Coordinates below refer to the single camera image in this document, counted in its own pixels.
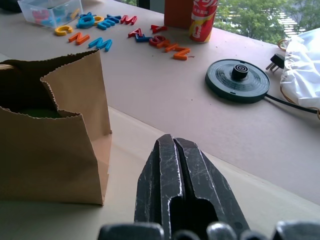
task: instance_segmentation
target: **table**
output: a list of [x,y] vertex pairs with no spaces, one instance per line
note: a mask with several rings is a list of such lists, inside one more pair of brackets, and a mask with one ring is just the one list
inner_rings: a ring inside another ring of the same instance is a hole
[[[104,224],[132,223],[138,177],[164,132],[109,107],[112,127],[104,206],[0,202],[1,240],[95,240]],[[225,176],[252,230],[271,236],[281,220],[319,220],[320,206],[208,153]]]
[[[221,59],[241,59],[264,69],[280,50],[271,44],[213,29],[209,43],[191,42],[184,30],[162,34],[191,48],[187,61],[172,59],[147,43],[127,38],[141,28],[161,26],[163,14],[112,0],[86,1],[86,12],[138,16],[135,25],[106,31],[82,29],[91,39],[113,39],[101,59],[108,103],[161,131],[196,142],[204,151],[255,176],[320,204],[318,190],[320,122],[311,113],[262,100],[236,104],[214,95],[205,85],[207,67]],[[22,14],[0,14],[0,53],[20,60],[40,60],[87,50],[54,36],[51,29],[24,22]],[[269,93],[280,97],[280,71],[268,72]]]

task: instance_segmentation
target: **plastic container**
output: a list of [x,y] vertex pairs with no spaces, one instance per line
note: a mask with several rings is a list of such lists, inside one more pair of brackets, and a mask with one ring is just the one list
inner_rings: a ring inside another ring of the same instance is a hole
[[19,0],[27,22],[56,28],[83,14],[81,0]]

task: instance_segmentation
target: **paper bag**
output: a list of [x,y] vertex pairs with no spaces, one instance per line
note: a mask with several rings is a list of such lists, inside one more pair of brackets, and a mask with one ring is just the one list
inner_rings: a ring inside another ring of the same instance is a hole
[[103,205],[112,132],[99,51],[0,63],[0,122],[0,200]]

